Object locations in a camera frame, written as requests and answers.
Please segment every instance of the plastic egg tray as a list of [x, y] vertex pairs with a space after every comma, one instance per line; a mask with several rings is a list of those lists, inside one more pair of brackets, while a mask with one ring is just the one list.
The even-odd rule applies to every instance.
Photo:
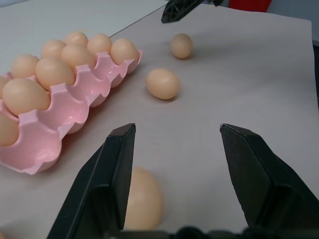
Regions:
[[[127, 60], [116, 65], [108, 53], [98, 53], [94, 69], [76, 67], [73, 86], [65, 83], [50, 88], [51, 103], [47, 110], [33, 110], [14, 116], [0, 100], [0, 113], [19, 122], [19, 138], [11, 146], [0, 147], [0, 164], [14, 171], [35, 174], [51, 167], [59, 158], [62, 139], [80, 130], [89, 109], [100, 105], [110, 89], [118, 86], [140, 62]], [[11, 73], [5, 75], [12, 79]], [[35, 76], [29, 79], [37, 81]]]

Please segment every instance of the robotic arm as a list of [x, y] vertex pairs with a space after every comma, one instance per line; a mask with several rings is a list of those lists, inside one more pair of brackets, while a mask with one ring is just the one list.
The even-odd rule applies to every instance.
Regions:
[[237, 235], [121, 232], [131, 183], [135, 125], [111, 132], [82, 167], [48, 239], [318, 239], [319, 201], [296, 172], [250, 130], [222, 124], [230, 178], [249, 228]]
[[[203, 2], [204, 0], [169, 0], [161, 21], [162, 23], [179, 21]], [[213, 2], [215, 6], [219, 6], [223, 3], [223, 0], [208, 0], [208, 2]]]

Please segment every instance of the brown egg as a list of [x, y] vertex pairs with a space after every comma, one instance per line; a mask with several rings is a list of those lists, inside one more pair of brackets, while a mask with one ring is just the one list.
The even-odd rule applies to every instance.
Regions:
[[111, 53], [112, 41], [102, 33], [92, 37], [87, 45], [88, 50], [96, 57], [96, 53], [108, 52]]
[[0, 115], [0, 146], [13, 145], [19, 137], [19, 124], [4, 115]]
[[121, 65], [125, 60], [138, 61], [139, 53], [130, 40], [120, 38], [111, 47], [111, 57], [115, 64]]
[[67, 63], [72, 71], [75, 71], [76, 66], [89, 65], [90, 67], [95, 67], [95, 58], [82, 45], [66, 45], [61, 53], [62, 60]]
[[153, 96], [168, 100], [178, 94], [180, 83], [179, 78], [172, 71], [165, 68], [157, 68], [148, 73], [146, 87]]
[[5, 84], [2, 96], [5, 105], [16, 116], [35, 109], [44, 111], [50, 106], [45, 89], [26, 78], [10, 80]]
[[31, 54], [19, 55], [11, 65], [11, 73], [14, 78], [25, 78], [35, 75], [35, 66], [39, 58]]
[[83, 32], [73, 32], [65, 39], [66, 44], [79, 44], [85, 46], [88, 44], [88, 38]]
[[41, 51], [41, 57], [58, 57], [61, 58], [62, 49], [66, 46], [66, 43], [57, 39], [48, 41]]
[[180, 33], [173, 37], [170, 43], [170, 49], [175, 57], [184, 59], [191, 55], [193, 43], [188, 35]]
[[75, 82], [71, 68], [56, 57], [42, 58], [35, 68], [35, 74], [40, 85], [47, 91], [51, 86], [66, 83], [73, 86]]
[[145, 169], [134, 167], [126, 209], [125, 227], [151, 230], [160, 224], [163, 199], [154, 177]]
[[0, 76], [0, 100], [2, 99], [2, 89], [10, 79], [7, 77]]

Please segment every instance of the red object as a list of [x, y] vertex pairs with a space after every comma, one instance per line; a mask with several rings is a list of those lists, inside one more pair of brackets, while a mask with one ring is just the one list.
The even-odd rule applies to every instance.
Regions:
[[271, 0], [229, 0], [229, 8], [267, 12]]

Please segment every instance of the egg tray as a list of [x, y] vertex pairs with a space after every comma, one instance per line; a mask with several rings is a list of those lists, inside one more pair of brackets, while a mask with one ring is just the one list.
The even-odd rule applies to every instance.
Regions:
[[[0, 113], [19, 122], [18, 140], [10, 146], [0, 147], [0, 164], [20, 173], [33, 175], [51, 167], [59, 158], [62, 139], [75, 133], [85, 124], [89, 109], [100, 105], [110, 89], [118, 86], [132, 73], [139, 60], [127, 60], [116, 65], [108, 53], [97, 53], [94, 68], [76, 67], [73, 86], [65, 83], [51, 86], [51, 103], [47, 110], [33, 110], [14, 116], [0, 100]], [[6, 77], [12, 79], [8, 72]], [[35, 76], [29, 79], [37, 82]]]

